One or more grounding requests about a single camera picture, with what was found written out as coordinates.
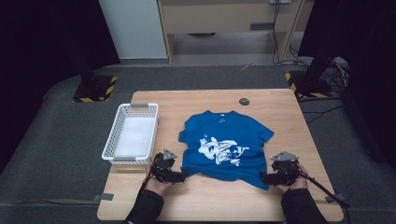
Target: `yellow warning stripe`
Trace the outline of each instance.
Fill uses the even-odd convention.
[[[294,95],[296,96],[296,98],[301,98],[301,97],[332,97],[331,93],[321,93],[321,92],[311,92],[311,93],[308,93],[308,94],[301,94],[301,93],[297,92],[297,87],[295,86],[295,84],[291,80],[291,74],[290,73],[286,73],[285,77],[286,77],[286,80],[289,83],[290,89],[294,92]]]
[[[93,102],[91,98],[78,98],[81,102]]]
[[[94,101],[107,101],[108,98],[110,97],[110,93],[113,92],[113,90],[114,90],[114,85],[116,84],[117,79],[118,79],[117,77],[111,78],[110,87],[107,88],[105,96],[101,96],[101,97],[97,97],[97,98],[89,98],[89,97],[75,98],[74,102],[88,103],[88,102],[94,102]]]

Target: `white graphic print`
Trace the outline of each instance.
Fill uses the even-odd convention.
[[[211,137],[209,141],[206,134],[203,139],[200,139],[200,142],[201,147],[198,151],[205,154],[208,159],[215,160],[217,165],[229,161],[231,164],[239,166],[241,161],[238,158],[245,150],[249,149],[249,147],[239,147],[234,140],[218,142],[215,137]]]

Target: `basket handle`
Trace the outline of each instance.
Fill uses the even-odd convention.
[[[136,157],[114,157],[113,161],[136,161]]]
[[[130,107],[149,107],[149,104],[130,104]]]

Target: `black sleeve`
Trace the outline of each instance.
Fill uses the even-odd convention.
[[[163,197],[145,189],[122,224],[152,224],[163,210]]]
[[[282,209],[288,224],[328,223],[308,189],[288,189],[282,197]]]

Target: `blue t-shirt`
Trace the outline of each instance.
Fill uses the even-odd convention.
[[[207,110],[193,115],[178,137],[188,146],[181,170],[188,171],[189,176],[201,173],[219,180],[241,179],[268,189],[260,176],[260,171],[267,170],[262,147],[273,135],[257,120],[235,111]]]

